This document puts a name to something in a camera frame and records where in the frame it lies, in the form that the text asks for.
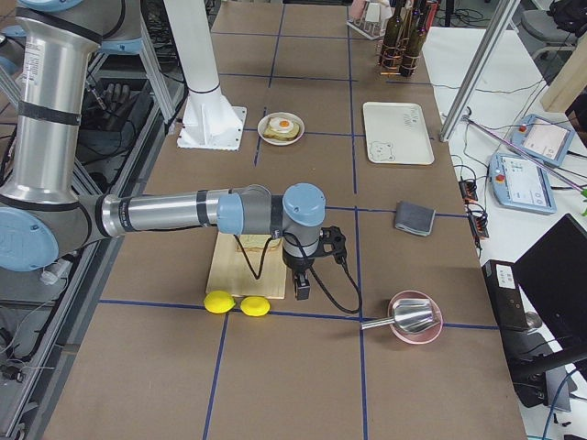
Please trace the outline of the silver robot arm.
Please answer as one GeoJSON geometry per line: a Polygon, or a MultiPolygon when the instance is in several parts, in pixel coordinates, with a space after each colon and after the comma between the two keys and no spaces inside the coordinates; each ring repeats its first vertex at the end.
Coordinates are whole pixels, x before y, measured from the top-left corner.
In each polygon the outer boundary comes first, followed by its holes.
{"type": "Polygon", "coordinates": [[[136,231],[214,226],[233,236],[281,238],[304,300],[324,255],[326,199],[310,183],[274,195],[259,185],[175,195],[79,196],[72,172],[88,61],[98,50],[136,52],[136,1],[22,1],[26,34],[11,176],[1,187],[1,265],[32,271],[98,240],[136,231]]]}

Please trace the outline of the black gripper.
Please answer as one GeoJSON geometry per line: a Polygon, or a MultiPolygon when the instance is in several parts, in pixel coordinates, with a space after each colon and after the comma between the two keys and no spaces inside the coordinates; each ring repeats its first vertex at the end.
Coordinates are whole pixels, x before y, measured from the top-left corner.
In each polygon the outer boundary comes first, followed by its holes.
{"type": "Polygon", "coordinates": [[[306,272],[313,266],[314,260],[309,257],[295,257],[287,252],[282,254],[282,260],[292,272],[295,299],[297,301],[307,300],[311,286],[306,272]]]}

